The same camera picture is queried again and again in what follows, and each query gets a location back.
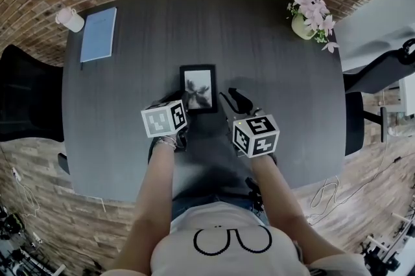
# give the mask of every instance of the flower bouquet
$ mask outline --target flower bouquet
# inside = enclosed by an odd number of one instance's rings
[[[323,0],[294,0],[289,3],[287,10],[294,16],[292,30],[305,40],[315,36],[318,43],[325,43],[322,50],[334,52],[338,44],[330,42],[329,35],[333,33],[335,21]]]

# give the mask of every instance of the photo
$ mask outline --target photo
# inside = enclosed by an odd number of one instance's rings
[[[210,70],[185,71],[185,90],[189,92],[189,109],[212,108]]]
[[[216,113],[216,73],[211,64],[180,67],[180,87],[189,93],[188,114]]]

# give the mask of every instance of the white mug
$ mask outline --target white mug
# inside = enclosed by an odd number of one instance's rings
[[[72,32],[79,32],[85,24],[84,18],[78,15],[75,9],[70,7],[61,9],[54,20],[57,24],[62,24],[69,28]]]

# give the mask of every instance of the forearm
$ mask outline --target forearm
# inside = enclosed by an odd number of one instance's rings
[[[294,219],[304,218],[300,204],[271,157],[254,157],[251,164],[270,225],[287,233]]]
[[[173,148],[156,144],[135,207],[135,221],[152,222],[164,236],[170,232],[173,170]]]

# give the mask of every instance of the notebook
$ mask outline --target notebook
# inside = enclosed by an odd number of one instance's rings
[[[117,8],[109,8],[86,18],[81,63],[111,56],[116,14]]]

